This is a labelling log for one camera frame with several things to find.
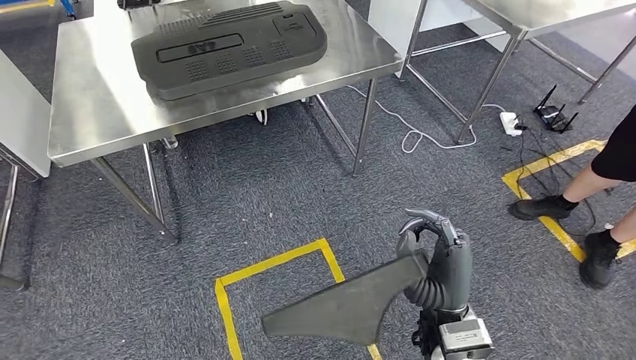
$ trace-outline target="rectangular slot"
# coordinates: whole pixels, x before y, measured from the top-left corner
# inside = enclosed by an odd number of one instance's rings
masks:
[[[211,53],[213,51],[229,49],[230,47],[240,47],[243,38],[239,34],[231,34],[223,37],[197,41],[196,43],[186,43],[184,45],[161,49],[157,51],[159,62],[173,62],[175,60],[189,58],[191,56]]]

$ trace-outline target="gray plastic panel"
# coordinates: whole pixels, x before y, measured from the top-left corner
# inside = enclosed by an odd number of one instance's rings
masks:
[[[308,6],[279,1],[162,24],[131,46],[139,76],[174,100],[311,65],[327,35]]]

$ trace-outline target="metal frame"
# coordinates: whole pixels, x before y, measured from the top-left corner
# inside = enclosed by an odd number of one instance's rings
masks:
[[[367,101],[364,104],[364,115],[362,116],[362,125],[360,127],[360,137],[358,140],[358,148],[353,145],[351,139],[347,136],[347,133],[344,132],[344,129],[334,116],[327,103],[323,100],[323,97],[319,94],[315,95],[316,100],[320,107],[325,111],[327,118],[334,125],[336,131],[340,134],[340,137],[346,144],[346,147],[351,152],[351,155],[355,158],[355,163],[353,164],[353,176],[358,176],[362,172],[362,163],[365,158],[365,150],[367,148],[367,139],[369,134],[369,121],[371,120],[371,113],[373,111],[373,105],[375,102],[377,94],[377,78],[373,78],[369,81],[369,89],[367,91]]]
[[[377,78],[373,78],[369,81],[369,89],[367,91],[367,101],[364,105],[364,115],[362,116],[362,124],[360,127],[360,138],[357,148],[353,145],[351,139],[344,132],[344,129],[335,118],[333,112],[329,109],[323,98],[317,94],[315,98],[325,111],[327,118],[334,125],[336,131],[344,140],[346,147],[351,151],[351,154],[355,158],[353,165],[353,175],[358,176],[362,172],[362,165],[365,158],[365,149],[367,147],[367,139],[369,133],[369,122],[371,120],[371,113],[373,111],[373,104],[377,93]],[[178,144],[176,138],[171,136],[168,139],[162,139],[162,143],[168,149],[174,149]],[[155,178],[155,168],[152,165],[152,156],[148,143],[143,144],[143,153],[145,158],[146,170],[148,171],[148,180],[150,181],[150,189],[152,192],[152,201],[154,204],[154,211],[146,205],[141,197],[135,193],[135,191],[126,183],[121,175],[104,159],[104,157],[97,157],[92,159],[91,162],[95,165],[106,178],[124,195],[126,200],[148,221],[155,229],[159,231],[159,234],[167,239],[170,244],[174,245],[179,242],[179,239],[166,227],[164,220],[164,210],[161,206],[161,198],[157,186],[157,180]]]
[[[106,179],[108,179],[111,184],[115,186],[122,195],[124,195],[126,200],[146,219],[146,221],[158,230],[159,235],[165,238],[171,245],[174,245],[179,242],[179,239],[166,227],[166,224],[164,223],[164,210],[161,206],[161,198],[159,197],[159,191],[155,179],[155,168],[152,165],[148,143],[143,144],[143,151],[146,169],[148,170],[148,180],[150,181],[154,211],[152,211],[152,209],[143,202],[141,197],[135,193],[130,185],[128,185],[122,176],[113,169],[106,159],[103,157],[97,157],[91,160],[91,162],[103,173],[104,176],[106,176]]]
[[[526,40],[529,36],[531,36],[531,34],[529,34],[529,32],[526,29],[514,28],[514,31],[512,31],[511,29],[509,29],[509,31],[498,31],[498,32],[494,32],[492,34],[486,34],[486,35],[482,35],[482,36],[471,37],[470,39],[466,39],[466,40],[459,40],[459,41],[455,41],[453,43],[446,43],[446,44],[443,44],[443,45],[434,46],[434,47],[431,47],[431,48],[428,48],[428,49],[415,50],[415,44],[416,44],[417,37],[418,37],[418,34],[419,34],[420,25],[422,24],[422,18],[424,17],[424,14],[426,12],[427,3],[428,3],[428,0],[421,0],[421,2],[420,2],[420,7],[418,9],[417,17],[415,18],[415,25],[413,26],[413,31],[412,31],[412,34],[411,34],[409,47],[408,47],[408,49],[406,51],[406,56],[404,58],[404,63],[402,65],[402,71],[400,73],[400,79],[404,76],[404,70],[410,71],[411,74],[413,74],[415,76],[415,78],[420,81],[420,83],[424,84],[424,86],[426,86],[426,88],[430,92],[432,92],[433,95],[439,101],[442,102],[442,104],[444,104],[449,110],[451,110],[453,115],[455,115],[458,119],[460,119],[460,121],[463,122],[463,126],[461,128],[461,132],[459,133],[459,135],[457,136],[457,139],[456,139],[456,142],[459,143],[467,135],[467,133],[469,132],[469,129],[473,126],[473,123],[475,122],[475,119],[476,119],[477,115],[479,114],[479,112],[481,111],[483,105],[485,104],[486,99],[488,98],[488,95],[490,94],[492,88],[494,87],[495,82],[497,81],[497,79],[499,79],[499,76],[500,76],[503,68],[506,66],[506,63],[508,63],[508,60],[515,53],[516,49],[521,44],[521,42]],[[481,90],[481,94],[479,95],[479,99],[477,100],[477,102],[475,104],[475,107],[473,108],[472,112],[470,113],[470,115],[468,117],[466,117],[464,114],[462,114],[457,109],[457,107],[455,107],[448,99],[446,99],[433,85],[431,85],[430,82],[428,82],[410,64],[410,60],[411,60],[411,58],[413,56],[420,56],[420,55],[424,55],[424,54],[435,53],[436,51],[446,50],[446,49],[450,49],[452,47],[458,47],[460,45],[471,44],[471,43],[474,43],[476,41],[481,41],[481,40],[486,40],[486,39],[490,39],[490,38],[495,38],[495,37],[502,36],[502,35],[510,35],[510,39],[508,40],[508,43],[506,44],[505,49],[503,50],[501,58],[499,58],[499,62],[497,62],[496,67],[494,68],[493,72],[491,73],[489,80],[487,81],[487,83],[484,86],[484,88]],[[616,69],[618,67],[620,62],[627,56],[627,54],[629,54],[632,51],[632,49],[634,47],[636,47],[636,37],[634,37],[629,42],[627,47],[616,57],[616,59],[612,62],[612,64],[610,64],[610,66],[607,68],[607,70],[605,70],[605,72],[598,79],[596,79],[594,76],[590,75],[585,70],[583,70],[580,67],[578,67],[577,65],[572,64],[569,60],[567,60],[566,58],[563,58],[562,56],[560,56],[559,54],[554,52],[552,49],[550,49],[549,47],[545,46],[540,41],[538,41],[538,40],[536,40],[534,38],[530,38],[528,40],[529,40],[529,42],[531,44],[535,45],[540,50],[542,50],[543,52],[548,54],[551,58],[557,60],[562,65],[566,66],[569,70],[573,71],[575,74],[578,74],[579,76],[583,77],[585,80],[587,80],[590,83],[592,83],[592,86],[587,90],[587,92],[583,95],[583,97],[578,101],[579,104],[585,104],[588,101],[589,97],[598,88],[600,88],[602,86],[603,81],[605,81],[607,76],[612,71],[614,71],[614,69]]]
[[[5,245],[7,242],[7,236],[9,232],[9,223],[11,221],[11,211],[14,207],[16,199],[16,188],[18,180],[18,172],[20,167],[10,160],[9,157],[5,157],[0,152],[0,159],[7,161],[11,165],[11,173],[9,176],[9,183],[7,185],[7,194],[4,196],[4,206],[2,208],[2,217],[0,217],[0,266],[2,265],[2,258],[5,255]],[[26,283],[18,281],[8,276],[0,274],[0,287],[7,287],[16,291],[26,289]]]

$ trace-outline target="white cable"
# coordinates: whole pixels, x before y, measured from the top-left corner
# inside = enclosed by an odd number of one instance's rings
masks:
[[[506,109],[502,108],[501,106],[497,105],[496,103],[485,103],[484,105],[481,105],[481,107],[496,107],[497,109],[503,111],[504,113],[507,113]]]
[[[353,89],[355,90],[358,94],[362,95],[362,97],[366,98],[367,95],[365,93],[363,93],[362,91],[358,90],[355,86],[351,86],[351,85],[347,85],[347,88]],[[405,124],[409,129],[411,129],[411,131],[409,131],[408,133],[406,133],[406,135],[404,136],[404,138],[402,139],[402,151],[407,153],[407,154],[411,154],[412,152],[414,152],[419,143],[422,141],[423,138],[427,138],[430,141],[432,141],[435,145],[439,146],[441,149],[459,149],[459,148],[465,148],[467,146],[472,146],[475,145],[477,143],[477,136],[475,135],[475,131],[473,131],[473,126],[470,125],[468,128],[470,129],[470,133],[472,134],[472,138],[474,139],[471,143],[468,144],[463,144],[463,145],[453,145],[453,146],[444,146],[442,144],[440,144],[439,142],[437,142],[437,140],[433,139],[430,135],[428,135],[427,133],[424,133],[416,128],[414,128],[411,124],[409,124],[408,122],[406,122],[402,116],[399,116],[398,114],[396,114],[395,112],[390,112],[387,109],[384,108],[384,106],[382,106],[382,104],[378,101],[375,100],[375,103],[377,104],[377,106],[382,109],[383,112],[389,114],[390,116],[395,116],[396,118],[400,119],[400,121]],[[499,105],[493,105],[493,104],[487,104],[484,105],[484,107],[499,107],[502,111],[505,111],[501,106]],[[411,134],[418,134],[419,135],[419,139],[417,139],[417,141],[415,142],[415,145],[413,145],[413,147],[410,150],[407,150],[404,147],[404,143],[407,141],[407,139],[411,136]]]

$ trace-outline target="power strip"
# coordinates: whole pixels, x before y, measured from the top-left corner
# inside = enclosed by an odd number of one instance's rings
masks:
[[[514,112],[501,112],[499,114],[499,120],[503,125],[503,130],[511,137],[518,137],[523,132],[522,130],[515,129],[515,126],[519,124],[519,118]]]

